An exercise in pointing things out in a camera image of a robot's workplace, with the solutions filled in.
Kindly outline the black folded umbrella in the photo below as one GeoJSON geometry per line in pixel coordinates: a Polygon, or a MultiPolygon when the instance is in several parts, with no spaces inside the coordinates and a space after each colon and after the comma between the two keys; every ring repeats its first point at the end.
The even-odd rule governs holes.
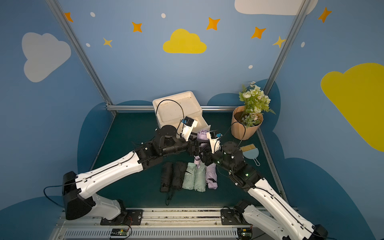
{"type": "Polygon", "coordinates": [[[172,175],[172,190],[170,194],[167,194],[166,206],[170,204],[175,193],[182,189],[183,181],[185,177],[185,172],[187,170],[187,163],[185,162],[176,162],[173,165],[173,175],[172,175]]]}
{"type": "Polygon", "coordinates": [[[173,163],[165,162],[161,172],[161,193],[168,193],[172,187],[173,163]]]}

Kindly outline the right green circuit board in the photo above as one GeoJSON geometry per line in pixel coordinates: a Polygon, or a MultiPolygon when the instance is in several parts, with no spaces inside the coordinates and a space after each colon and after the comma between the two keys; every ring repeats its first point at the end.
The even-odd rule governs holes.
{"type": "Polygon", "coordinates": [[[237,240],[251,240],[253,231],[251,228],[237,228],[237,240]]]}

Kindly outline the right aluminium frame post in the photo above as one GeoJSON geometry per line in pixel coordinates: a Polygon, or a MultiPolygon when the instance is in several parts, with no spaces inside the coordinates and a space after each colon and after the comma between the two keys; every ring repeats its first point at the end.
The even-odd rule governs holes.
{"type": "Polygon", "coordinates": [[[293,23],[290,27],[290,30],[288,31],[288,34],[287,34],[287,37],[286,37],[286,41],[284,42],[284,45],[282,46],[280,52],[279,52],[279,55],[278,55],[278,58],[274,64],[274,67],[271,71],[271,74],[263,88],[264,90],[264,93],[266,95],[269,95],[272,87],[273,87],[273,84],[275,83],[279,73],[280,73],[280,70],[289,54],[289,51],[291,50],[291,47],[301,29],[301,26],[302,24],[304,23],[305,21],[305,18],[308,14],[308,9],[310,8],[310,5],[311,5],[312,1],[310,0],[304,0],[302,1],[299,9],[298,9],[298,12],[293,20],[293,23]]]}

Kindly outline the mint folded umbrella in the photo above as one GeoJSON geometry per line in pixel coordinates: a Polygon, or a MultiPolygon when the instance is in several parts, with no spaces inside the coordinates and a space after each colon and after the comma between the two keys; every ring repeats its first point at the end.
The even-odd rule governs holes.
{"type": "Polygon", "coordinates": [[[185,171],[184,180],[182,188],[185,190],[193,190],[195,186],[195,178],[196,178],[196,164],[188,163],[187,169],[185,171]]]}
{"type": "Polygon", "coordinates": [[[206,191],[206,166],[199,156],[195,156],[194,163],[196,165],[194,190],[203,193],[206,191]]]}

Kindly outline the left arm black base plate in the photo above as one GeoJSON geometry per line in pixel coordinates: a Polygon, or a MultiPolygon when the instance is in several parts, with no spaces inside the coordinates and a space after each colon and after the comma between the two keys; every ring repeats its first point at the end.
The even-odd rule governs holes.
{"type": "Polygon", "coordinates": [[[143,210],[133,209],[125,210],[120,215],[112,220],[107,220],[102,218],[100,225],[101,226],[139,226],[141,224],[143,217],[143,210]]]}

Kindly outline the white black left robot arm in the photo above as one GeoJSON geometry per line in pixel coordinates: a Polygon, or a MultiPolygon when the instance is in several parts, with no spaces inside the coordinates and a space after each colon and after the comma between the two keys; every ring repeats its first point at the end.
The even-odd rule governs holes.
{"type": "Polygon", "coordinates": [[[193,130],[193,125],[185,125],[178,135],[174,126],[165,125],[156,130],[153,140],[107,165],[82,174],[73,171],[64,174],[62,196],[66,220],[102,217],[113,221],[125,218],[127,212],[123,204],[99,196],[98,191],[122,178],[160,164],[168,155],[182,152],[195,155],[197,138],[192,134],[193,130]]]}

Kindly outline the green circuit board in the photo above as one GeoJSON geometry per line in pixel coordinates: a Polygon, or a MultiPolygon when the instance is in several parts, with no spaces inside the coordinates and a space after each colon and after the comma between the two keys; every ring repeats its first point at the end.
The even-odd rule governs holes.
{"type": "Polygon", "coordinates": [[[253,231],[251,228],[237,228],[237,240],[251,240],[253,231]]]}
{"type": "Polygon", "coordinates": [[[131,231],[127,228],[112,229],[110,239],[126,239],[130,236],[131,231]]]}

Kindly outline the black folded umbrella left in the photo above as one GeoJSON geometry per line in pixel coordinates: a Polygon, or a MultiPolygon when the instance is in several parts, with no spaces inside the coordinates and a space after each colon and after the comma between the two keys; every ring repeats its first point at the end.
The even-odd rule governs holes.
{"type": "Polygon", "coordinates": [[[168,193],[172,187],[173,163],[165,162],[161,172],[161,193],[168,193]]]}

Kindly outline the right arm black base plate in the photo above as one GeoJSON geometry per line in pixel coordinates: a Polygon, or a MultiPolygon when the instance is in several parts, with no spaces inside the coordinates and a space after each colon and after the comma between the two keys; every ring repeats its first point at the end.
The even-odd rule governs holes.
{"type": "Polygon", "coordinates": [[[241,225],[242,217],[236,210],[224,207],[220,210],[222,225],[241,225]]]}

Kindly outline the black folded umbrella right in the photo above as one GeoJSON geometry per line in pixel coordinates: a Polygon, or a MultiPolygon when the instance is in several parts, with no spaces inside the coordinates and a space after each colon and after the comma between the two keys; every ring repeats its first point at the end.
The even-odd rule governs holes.
{"type": "Polygon", "coordinates": [[[176,162],[173,165],[173,175],[172,175],[172,190],[170,194],[167,194],[166,206],[170,204],[175,193],[182,189],[183,181],[185,177],[185,172],[187,170],[187,163],[185,162],[176,162]]]}

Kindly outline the left aluminium frame post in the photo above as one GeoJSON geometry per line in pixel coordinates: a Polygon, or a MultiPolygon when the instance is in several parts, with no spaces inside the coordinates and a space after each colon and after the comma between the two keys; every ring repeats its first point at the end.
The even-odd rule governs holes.
{"type": "Polygon", "coordinates": [[[87,73],[89,74],[91,80],[93,81],[94,85],[96,86],[98,92],[100,93],[101,97],[103,98],[104,102],[106,103],[106,109],[107,107],[113,105],[113,102],[110,98],[110,96],[107,93],[107,90],[105,89],[104,85],[102,84],[101,79],[99,78],[95,68],[93,67],[90,59],[88,58],[84,48],[82,47],[82,44],[80,43],[75,31],[70,25],[69,20],[67,20],[67,17],[60,6],[59,1],[52,1],[52,0],[46,0],[46,3],[48,4],[51,12],[54,14],[55,18],[57,19],[58,23],[60,24],[61,28],[63,29],[65,35],[67,36],[69,42],[71,43],[72,47],[76,51],[78,57],[80,58],[82,64],[84,65],[87,73]]]}

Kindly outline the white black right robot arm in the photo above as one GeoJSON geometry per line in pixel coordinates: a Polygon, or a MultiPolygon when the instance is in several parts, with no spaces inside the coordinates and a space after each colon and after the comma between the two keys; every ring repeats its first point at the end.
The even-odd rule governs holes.
{"type": "Polygon", "coordinates": [[[246,163],[242,150],[234,142],[199,144],[203,163],[214,163],[229,173],[234,184],[256,199],[268,212],[260,212],[254,205],[242,201],[236,209],[245,221],[274,240],[325,240],[328,231],[314,225],[294,210],[269,184],[267,179],[246,163]]]}

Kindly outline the purple umbrella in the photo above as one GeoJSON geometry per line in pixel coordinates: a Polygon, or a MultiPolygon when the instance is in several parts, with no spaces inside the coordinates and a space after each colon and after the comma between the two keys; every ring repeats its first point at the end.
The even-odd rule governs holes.
{"type": "Polygon", "coordinates": [[[209,189],[216,190],[218,188],[216,164],[214,163],[206,167],[206,184],[209,189]]]}
{"type": "Polygon", "coordinates": [[[209,130],[206,130],[206,129],[203,129],[203,130],[200,130],[198,133],[197,133],[197,141],[200,142],[200,143],[207,143],[210,141],[208,135],[210,134],[210,131],[209,130]]]}

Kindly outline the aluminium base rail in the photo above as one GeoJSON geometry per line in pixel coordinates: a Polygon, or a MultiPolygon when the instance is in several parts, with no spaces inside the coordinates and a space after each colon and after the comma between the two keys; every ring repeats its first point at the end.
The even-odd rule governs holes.
{"type": "MultiPolygon", "coordinates": [[[[51,240],[237,240],[237,228],[251,228],[251,240],[274,240],[259,228],[247,223],[222,225],[219,208],[143,208],[139,226],[101,226],[100,217],[83,217],[73,221],[60,216],[51,240]],[[112,229],[127,228],[126,239],[110,239],[112,229]]],[[[268,215],[265,208],[257,208],[268,215]]]]}

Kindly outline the aluminium frame post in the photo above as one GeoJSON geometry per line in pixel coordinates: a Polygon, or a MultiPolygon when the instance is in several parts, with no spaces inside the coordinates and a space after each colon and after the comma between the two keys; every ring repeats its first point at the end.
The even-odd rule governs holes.
{"type": "Polygon", "coordinates": [[[288,31],[288,34],[287,34],[287,37],[286,37],[286,41],[284,42],[284,45],[282,46],[280,52],[279,52],[279,55],[278,55],[278,58],[274,64],[274,67],[271,71],[271,74],[263,88],[264,90],[264,93],[266,95],[269,95],[272,87],[273,87],[273,84],[275,83],[279,73],[280,73],[280,70],[289,54],[289,51],[291,50],[291,47],[301,29],[301,26],[302,24],[304,23],[305,21],[305,18],[308,14],[308,9],[310,8],[310,5],[311,5],[312,1],[310,0],[304,0],[302,1],[299,9],[298,9],[298,12],[293,20],[293,23],[290,27],[290,30],[288,31]]]}
{"type": "Polygon", "coordinates": [[[93,67],[90,59],[88,58],[84,48],[82,47],[82,44],[80,43],[75,31],[70,25],[69,20],[67,20],[67,17],[60,6],[59,1],[52,1],[52,0],[46,0],[46,3],[48,4],[51,12],[54,14],[55,18],[57,19],[58,23],[60,24],[61,28],[63,29],[65,35],[67,36],[69,42],[71,43],[72,47],[76,51],[78,57],[80,58],[82,64],[84,65],[87,73],[89,74],[91,80],[93,81],[94,85],[96,86],[98,92],[100,93],[101,97],[103,98],[104,102],[106,103],[106,109],[107,107],[113,105],[113,102],[110,98],[110,96],[107,93],[107,90],[105,89],[104,85],[102,84],[101,79],[99,78],[95,68],[93,67]]]}

